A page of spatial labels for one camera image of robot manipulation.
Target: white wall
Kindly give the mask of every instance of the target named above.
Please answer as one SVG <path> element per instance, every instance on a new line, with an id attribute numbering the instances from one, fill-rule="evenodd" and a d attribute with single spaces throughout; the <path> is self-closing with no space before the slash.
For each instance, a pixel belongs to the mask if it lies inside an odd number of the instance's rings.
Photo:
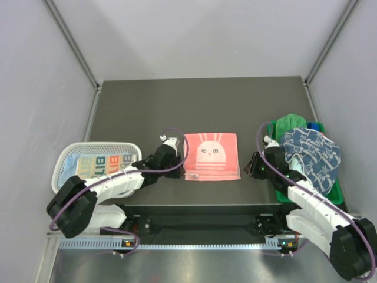
<path id="1" fill-rule="evenodd" d="M 0 1 L 0 14 L 0 281 L 30 283 L 52 171 L 81 138 L 94 89 L 42 1 Z"/>
<path id="2" fill-rule="evenodd" d="M 98 80 L 306 77 L 346 0 L 55 0 Z"/>
<path id="3" fill-rule="evenodd" d="M 360 1 L 311 87 L 328 135 L 342 149 L 351 210 L 377 225 L 376 11 L 377 1 Z"/>

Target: pink towel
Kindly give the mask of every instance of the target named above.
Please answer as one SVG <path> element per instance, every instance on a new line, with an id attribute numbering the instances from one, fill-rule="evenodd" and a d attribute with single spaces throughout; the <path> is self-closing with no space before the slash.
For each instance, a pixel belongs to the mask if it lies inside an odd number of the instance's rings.
<path id="1" fill-rule="evenodd" d="M 237 136 L 231 133 L 187 134 L 190 152 L 184 162 L 185 179 L 239 180 Z"/>

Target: green cloth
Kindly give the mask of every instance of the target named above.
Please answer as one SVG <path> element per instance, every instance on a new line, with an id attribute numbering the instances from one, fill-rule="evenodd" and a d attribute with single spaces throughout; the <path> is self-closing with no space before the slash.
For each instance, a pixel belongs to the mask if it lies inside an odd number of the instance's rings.
<path id="1" fill-rule="evenodd" d="M 302 127 L 306 128 L 306 121 L 303 117 L 295 115 L 295 114 L 288 114 L 284 116 L 278 121 L 276 121 L 276 132 L 275 132 L 275 140 L 280 143 L 280 138 L 290 129 Z"/>

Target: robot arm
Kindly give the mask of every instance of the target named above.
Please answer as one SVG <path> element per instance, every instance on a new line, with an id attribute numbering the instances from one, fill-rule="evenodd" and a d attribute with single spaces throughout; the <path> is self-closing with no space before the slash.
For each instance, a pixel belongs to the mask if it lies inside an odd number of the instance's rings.
<path id="1" fill-rule="evenodd" d="M 263 139 L 263 154 L 280 173 L 309 191 L 293 186 L 276 174 L 255 152 L 252 161 L 246 166 L 246 173 L 256 179 L 268 179 L 273 187 L 286 195 L 299 208 L 286 212 L 285 227 L 297 231 L 320 248 L 334 269 L 346 280 L 359 277 L 371 270 L 372 259 L 366 245 L 353 222 L 368 240 L 376 257 L 377 234 L 372 222 L 355 219 L 339 210 L 335 205 L 318 193 L 309 179 L 290 168 L 285 161 L 285 150 L 268 136 Z"/>
<path id="2" fill-rule="evenodd" d="M 124 212 L 116 205 L 97 206 L 107 199 L 124 198 L 135 190 L 154 184 L 160 177 L 178 179 L 184 174 L 178 138 L 161 136 L 163 144 L 145 160 L 110 175 L 81 180 L 69 178 L 47 206 L 47 214 L 66 238 L 100 227 L 119 228 Z"/>

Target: green plastic bin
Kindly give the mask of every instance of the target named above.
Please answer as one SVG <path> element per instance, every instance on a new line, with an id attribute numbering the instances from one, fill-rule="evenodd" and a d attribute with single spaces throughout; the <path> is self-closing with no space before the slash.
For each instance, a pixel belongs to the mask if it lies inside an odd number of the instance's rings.
<path id="1" fill-rule="evenodd" d="M 276 121 L 271 121 L 273 124 L 273 133 L 272 133 L 272 138 L 275 139 L 275 130 L 276 130 Z M 311 122 L 311 123 L 316 123 L 319 125 L 320 130 L 322 133 L 325 133 L 325 127 L 323 126 L 322 123 L 319 122 Z M 268 125 L 268 132 L 271 133 L 271 127 Z M 276 192 L 276 199 L 279 202 L 283 203 L 292 203 L 285 195 L 282 193 L 275 191 Z M 341 205 L 343 203 L 343 194 L 342 194 L 342 189 L 340 188 L 340 184 L 338 179 L 335 180 L 334 185 L 332 186 L 331 191 L 326 195 L 326 197 L 334 204 L 334 205 Z"/>

